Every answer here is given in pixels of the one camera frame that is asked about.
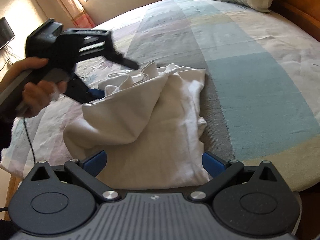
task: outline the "wooden headboard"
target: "wooden headboard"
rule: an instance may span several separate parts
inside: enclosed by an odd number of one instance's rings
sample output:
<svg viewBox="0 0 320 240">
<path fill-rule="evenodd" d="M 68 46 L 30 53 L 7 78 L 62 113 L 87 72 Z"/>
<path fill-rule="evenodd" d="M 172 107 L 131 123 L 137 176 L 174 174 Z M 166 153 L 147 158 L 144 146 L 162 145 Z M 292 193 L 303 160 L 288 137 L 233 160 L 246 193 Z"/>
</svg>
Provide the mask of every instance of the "wooden headboard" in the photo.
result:
<svg viewBox="0 0 320 240">
<path fill-rule="evenodd" d="M 271 10 L 320 41 L 320 0 L 274 0 Z"/>
</svg>

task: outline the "person's hand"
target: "person's hand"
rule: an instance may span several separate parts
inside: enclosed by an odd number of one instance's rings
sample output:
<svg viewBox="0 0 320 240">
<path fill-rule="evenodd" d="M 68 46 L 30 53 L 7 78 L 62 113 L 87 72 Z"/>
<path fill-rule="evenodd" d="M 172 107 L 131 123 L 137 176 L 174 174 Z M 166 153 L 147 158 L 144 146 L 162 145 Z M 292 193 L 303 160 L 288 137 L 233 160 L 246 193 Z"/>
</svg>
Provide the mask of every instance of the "person's hand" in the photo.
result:
<svg viewBox="0 0 320 240">
<path fill-rule="evenodd" d="M 48 63 L 46 58 L 28 57 L 23 60 L 15 62 L 11 68 L 4 75 L 0 82 L 0 92 L 2 92 L 19 74 L 27 69 L 38 69 Z M 51 94 L 54 93 L 54 86 L 58 87 L 60 93 L 67 90 L 67 83 L 62 81 L 58 84 L 48 81 L 40 81 L 38 84 L 31 82 L 24 86 L 22 92 L 23 101 L 28 105 L 29 109 L 25 112 L 23 117 L 36 116 L 43 108 L 50 103 Z"/>
</svg>

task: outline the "white garment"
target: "white garment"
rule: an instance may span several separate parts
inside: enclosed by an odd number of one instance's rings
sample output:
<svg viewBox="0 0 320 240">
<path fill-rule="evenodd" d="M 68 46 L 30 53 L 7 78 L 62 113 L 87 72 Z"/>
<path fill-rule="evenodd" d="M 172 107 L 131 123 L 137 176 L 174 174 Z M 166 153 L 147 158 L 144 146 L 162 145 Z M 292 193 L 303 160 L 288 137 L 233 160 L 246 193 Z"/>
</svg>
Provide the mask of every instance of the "white garment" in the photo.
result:
<svg viewBox="0 0 320 240">
<path fill-rule="evenodd" d="M 105 97 L 83 104 L 84 119 L 67 125 L 64 142 L 84 159 L 108 154 L 97 176 L 116 189 L 161 189 L 209 181 L 201 164 L 199 141 L 205 120 L 199 116 L 204 69 L 155 62 L 137 71 L 118 71 L 98 85 Z"/>
</svg>

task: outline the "wall-mounted tv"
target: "wall-mounted tv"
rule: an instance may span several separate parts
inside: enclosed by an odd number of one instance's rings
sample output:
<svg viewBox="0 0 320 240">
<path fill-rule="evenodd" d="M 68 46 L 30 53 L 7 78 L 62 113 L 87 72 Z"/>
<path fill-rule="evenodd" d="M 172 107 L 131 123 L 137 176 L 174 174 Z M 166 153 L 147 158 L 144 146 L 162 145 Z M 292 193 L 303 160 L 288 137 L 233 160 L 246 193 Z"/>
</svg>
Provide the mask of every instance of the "wall-mounted tv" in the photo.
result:
<svg viewBox="0 0 320 240">
<path fill-rule="evenodd" d="M 14 38 L 14 33 L 10 28 L 7 20 L 2 17 L 0 19 L 0 49 L 7 45 Z"/>
</svg>

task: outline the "bed sheet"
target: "bed sheet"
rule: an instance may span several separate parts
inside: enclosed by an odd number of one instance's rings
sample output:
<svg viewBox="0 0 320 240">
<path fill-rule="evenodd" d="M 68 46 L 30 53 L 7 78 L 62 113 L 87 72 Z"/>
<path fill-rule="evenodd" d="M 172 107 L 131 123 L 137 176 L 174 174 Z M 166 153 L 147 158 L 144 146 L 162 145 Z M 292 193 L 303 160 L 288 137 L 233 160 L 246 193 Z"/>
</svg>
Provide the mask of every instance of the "bed sheet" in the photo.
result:
<svg viewBox="0 0 320 240">
<path fill-rule="evenodd" d="M 271 160 L 292 190 L 320 181 L 320 43 L 276 13 L 214 0 L 163 0 L 96 27 L 112 29 L 117 49 L 144 66 L 175 63 L 207 71 L 200 115 L 205 150 L 246 165 Z M 121 66 L 99 57 L 78 64 L 91 87 Z M 65 96 L 28 120 L 37 160 L 61 165 L 62 138 L 82 117 Z M 25 177 L 33 166 L 21 120 L 1 167 Z"/>
</svg>

